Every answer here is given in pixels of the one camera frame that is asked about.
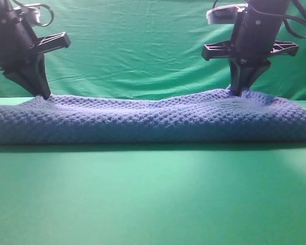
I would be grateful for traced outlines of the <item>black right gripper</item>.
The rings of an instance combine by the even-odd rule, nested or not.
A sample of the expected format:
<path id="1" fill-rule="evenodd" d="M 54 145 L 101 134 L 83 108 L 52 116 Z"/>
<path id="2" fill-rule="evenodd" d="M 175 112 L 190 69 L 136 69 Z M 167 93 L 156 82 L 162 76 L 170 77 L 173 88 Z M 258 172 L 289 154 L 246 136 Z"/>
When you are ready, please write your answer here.
<path id="1" fill-rule="evenodd" d="M 68 48 L 71 41 L 66 32 L 38 37 L 33 27 L 22 20 L 16 7 L 40 9 L 40 26 L 52 24 L 55 13 L 44 3 L 25 4 L 21 1 L 0 1 L 0 69 L 5 78 L 15 82 L 33 96 L 48 99 L 51 91 L 45 72 L 44 54 Z"/>

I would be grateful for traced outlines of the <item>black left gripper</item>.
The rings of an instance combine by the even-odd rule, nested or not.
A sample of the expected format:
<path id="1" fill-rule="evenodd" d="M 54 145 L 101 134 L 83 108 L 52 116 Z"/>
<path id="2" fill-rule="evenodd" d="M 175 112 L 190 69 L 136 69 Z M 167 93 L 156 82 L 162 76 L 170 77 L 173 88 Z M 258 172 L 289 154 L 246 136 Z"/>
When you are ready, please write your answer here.
<path id="1" fill-rule="evenodd" d="M 248 1 L 248 6 L 238 12 L 230 40 L 203 46 L 201 55 L 206 61 L 229 58 L 232 95 L 240 96 L 270 68 L 268 58 L 297 54 L 297 44 L 276 40 L 289 3 Z"/>

